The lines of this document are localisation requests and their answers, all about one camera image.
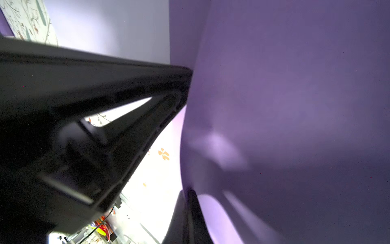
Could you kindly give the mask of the dark purple paper sheet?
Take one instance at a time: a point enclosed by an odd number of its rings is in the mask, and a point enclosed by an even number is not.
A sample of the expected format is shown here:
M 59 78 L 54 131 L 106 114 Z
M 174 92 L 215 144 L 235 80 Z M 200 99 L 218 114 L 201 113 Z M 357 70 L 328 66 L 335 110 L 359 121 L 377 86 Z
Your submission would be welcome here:
M 389 1 L 170 1 L 193 244 L 390 241 Z

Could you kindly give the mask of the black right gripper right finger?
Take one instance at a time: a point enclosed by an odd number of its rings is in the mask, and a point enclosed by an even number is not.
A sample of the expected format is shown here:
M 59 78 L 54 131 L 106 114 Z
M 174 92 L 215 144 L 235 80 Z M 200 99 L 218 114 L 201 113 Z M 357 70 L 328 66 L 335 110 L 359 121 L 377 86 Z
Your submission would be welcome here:
M 212 244 L 196 192 L 180 191 L 164 244 Z

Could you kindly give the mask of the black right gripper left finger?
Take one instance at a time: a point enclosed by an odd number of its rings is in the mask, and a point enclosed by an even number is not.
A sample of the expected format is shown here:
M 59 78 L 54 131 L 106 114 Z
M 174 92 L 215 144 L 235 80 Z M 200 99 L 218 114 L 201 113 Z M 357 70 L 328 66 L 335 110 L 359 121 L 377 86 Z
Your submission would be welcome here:
M 192 74 L 1 38 L 1 243 L 45 244 L 109 210 Z

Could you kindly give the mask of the light lavender paper sheet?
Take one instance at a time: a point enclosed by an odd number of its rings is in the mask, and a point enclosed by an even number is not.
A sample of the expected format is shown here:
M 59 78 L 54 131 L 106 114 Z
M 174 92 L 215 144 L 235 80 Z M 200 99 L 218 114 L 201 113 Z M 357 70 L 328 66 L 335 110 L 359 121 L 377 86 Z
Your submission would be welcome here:
M 141 51 L 168 45 L 165 7 L 137 12 L 127 1 L 55 1 L 51 13 L 43 1 L 1 1 L 11 39 L 146 63 Z

